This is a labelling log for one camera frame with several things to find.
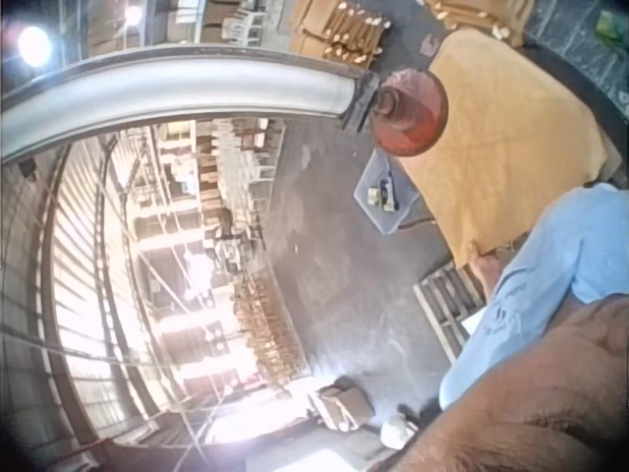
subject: skin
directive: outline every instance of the skin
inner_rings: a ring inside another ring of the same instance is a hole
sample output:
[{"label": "skin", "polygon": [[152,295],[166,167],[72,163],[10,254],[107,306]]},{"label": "skin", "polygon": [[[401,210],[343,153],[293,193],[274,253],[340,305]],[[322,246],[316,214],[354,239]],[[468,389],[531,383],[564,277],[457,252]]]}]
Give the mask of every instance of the skin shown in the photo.
[{"label": "skin", "polygon": [[489,300],[493,289],[498,283],[504,265],[496,256],[495,252],[481,255],[476,243],[470,243],[468,247],[470,269],[475,278],[479,280],[485,292],[485,299]]},{"label": "skin", "polygon": [[628,329],[627,296],[577,309],[485,374],[393,470],[597,470],[628,433]]}]

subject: yellow cardboard sheet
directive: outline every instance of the yellow cardboard sheet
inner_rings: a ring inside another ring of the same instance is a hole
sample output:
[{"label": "yellow cardboard sheet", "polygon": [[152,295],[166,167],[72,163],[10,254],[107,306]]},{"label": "yellow cardboard sheet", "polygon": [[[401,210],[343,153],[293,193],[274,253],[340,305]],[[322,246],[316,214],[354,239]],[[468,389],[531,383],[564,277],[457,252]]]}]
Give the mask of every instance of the yellow cardboard sheet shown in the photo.
[{"label": "yellow cardboard sheet", "polygon": [[565,192],[595,180],[606,154],[592,112],[535,64],[473,29],[448,36],[430,70],[445,87],[443,136],[399,161],[457,266],[531,230]]}]

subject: curved metal frame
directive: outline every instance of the curved metal frame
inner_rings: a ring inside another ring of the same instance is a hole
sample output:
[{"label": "curved metal frame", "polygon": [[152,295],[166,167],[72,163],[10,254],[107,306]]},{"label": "curved metal frame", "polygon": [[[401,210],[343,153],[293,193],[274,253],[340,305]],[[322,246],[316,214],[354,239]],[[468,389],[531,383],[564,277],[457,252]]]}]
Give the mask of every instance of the curved metal frame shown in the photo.
[{"label": "curved metal frame", "polygon": [[131,49],[43,76],[3,97],[2,163],[78,138],[212,114],[340,118],[364,71],[258,49]]}]

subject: light blue shirt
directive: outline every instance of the light blue shirt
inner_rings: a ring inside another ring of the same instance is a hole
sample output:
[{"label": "light blue shirt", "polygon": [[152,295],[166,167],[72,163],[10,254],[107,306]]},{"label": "light blue shirt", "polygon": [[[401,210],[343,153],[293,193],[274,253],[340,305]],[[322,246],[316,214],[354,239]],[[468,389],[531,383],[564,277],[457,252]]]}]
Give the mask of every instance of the light blue shirt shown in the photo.
[{"label": "light blue shirt", "polygon": [[573,190],[546,209],[445,375],[441,408],[489,369],[540,340],[569,291],[586,305],[629,294],[629,192],[598,184]]}]

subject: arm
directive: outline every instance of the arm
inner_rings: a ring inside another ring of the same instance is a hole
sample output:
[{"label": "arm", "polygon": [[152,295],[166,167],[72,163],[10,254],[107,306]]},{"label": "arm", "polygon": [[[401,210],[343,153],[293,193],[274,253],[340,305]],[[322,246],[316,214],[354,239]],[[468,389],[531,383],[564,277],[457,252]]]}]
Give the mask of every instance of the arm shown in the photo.
[{"label": "arm", "polygon": [[485,299],[489,301],[504,266],[494,252],[481,255],[476,243],[470,243],[470,269],[475,278],[479,280],[485,292]]}]

